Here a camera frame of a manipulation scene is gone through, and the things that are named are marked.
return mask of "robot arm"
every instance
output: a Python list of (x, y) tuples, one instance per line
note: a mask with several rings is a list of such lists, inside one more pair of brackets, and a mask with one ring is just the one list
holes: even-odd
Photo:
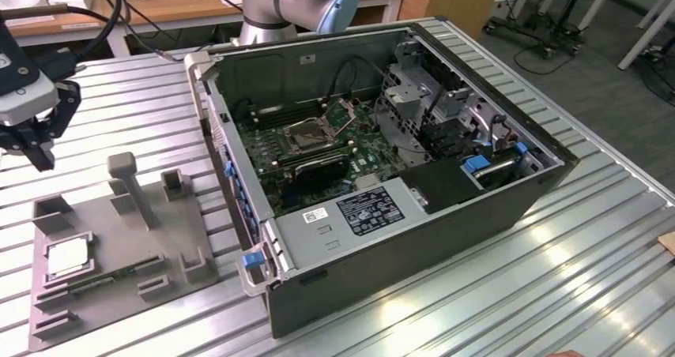
[(243, 27), (238, 43), (276, 42), (295, 37), (295, 25), (319, 34), (343, 31), (358, 0), (243, 0)]

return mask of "white label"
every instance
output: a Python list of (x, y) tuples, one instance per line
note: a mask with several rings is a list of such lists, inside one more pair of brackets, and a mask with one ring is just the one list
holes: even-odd
[(81, 28), (96, 28), (97, 23), (81, 23), (81, 24), (65, 24), (61, 25), (62, 29), (81, 29)]
[(326, 209), (320, 207), (319, 209), (314, 209), (310, 212), (304, 212), (302, 214), (302, 217), (304, 218), (304, 223), (310, 224), (314, 221), (320, 220), (323, 217), (327, 217)]
[(300, 58), (299, 58), (299, 64), (300, 65), (306, 65), (308, 63), (314, 63), (316, 61), (316, 55), (315, 54), (310, 54), (310, 55), (303, 55)]

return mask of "gray carpet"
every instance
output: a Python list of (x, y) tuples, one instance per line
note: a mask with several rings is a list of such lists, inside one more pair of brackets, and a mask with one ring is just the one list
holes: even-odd
[[(552, 12), (560, 11), (565, 1), (556, 0)], [(578, 0), (572, 24), (581, 20), (590, 2)], [(513, 63), (513, 55), (534, 43), (526, 37), (501, 29), (492, 35), (482, 35), (480, 43), (613, 148), (675, 191), (675, 107), (647, 90), (637, 67), (627, 71), (616, 67), (643, 34), (635, 28), (640, 18), (629, 9), (607, 1), (584, 34), (588, 45), (577, 57), (546, 76), (528, 73)], [(655, 43), (663, 44), (671, 36), (675, 32), (664, 28)], [(525, 52), (518, 61), (530, 70), (546, 71), (566, 58), (562, 54), (552, 60), (542, 60), (533, 52)]]

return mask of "circuit board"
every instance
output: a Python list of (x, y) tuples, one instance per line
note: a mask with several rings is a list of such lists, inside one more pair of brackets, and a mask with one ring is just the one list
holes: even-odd
[(327, 156), (349, 155), (346, 176), (323, 184), (319, 190), (310, 190), (300, 194), (288, 193), (283, 189), (283, 181), (287, 180), (287, 174), (284, 175), (283, 172), (288, 171), (288, 168), (279, 165), (279, 160), (302, 155), (303, 150), (298, 151), (299, 148), (318, 149), (320, 145), (314, 144), (312, 135), (303, 134), (304, 138), (299, 140), (298, 145), (294, 145), (295, 139), (288, 136), (288, 126), (270, 130), (239, 128), (243, 146), (276, 216), (357, 191), (358, 184), (355, 182), (361, 177), (383, 182), (406, 168), (401, 157), (374, 124), (373, 109), (366, 102), (354, 101), (353, 103), (355, 118), (351, 122), (351, 116), (341, 106), (330, 109), (323, 118), (326, 125), (332, 130), (339, 130), (347, 124), (343, 131), (326, 140), (335, 147), (328, 152), (314, 154), (303, 160), (306, 163), (308, 160)]

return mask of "motherboard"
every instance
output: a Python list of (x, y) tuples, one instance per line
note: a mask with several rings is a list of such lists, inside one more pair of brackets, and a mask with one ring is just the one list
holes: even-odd
[(284, 126), (239, 126), (276, 216), (390, 179), (406, 168), (379, 131), (373, 102), (334, 100), (322, 115)]

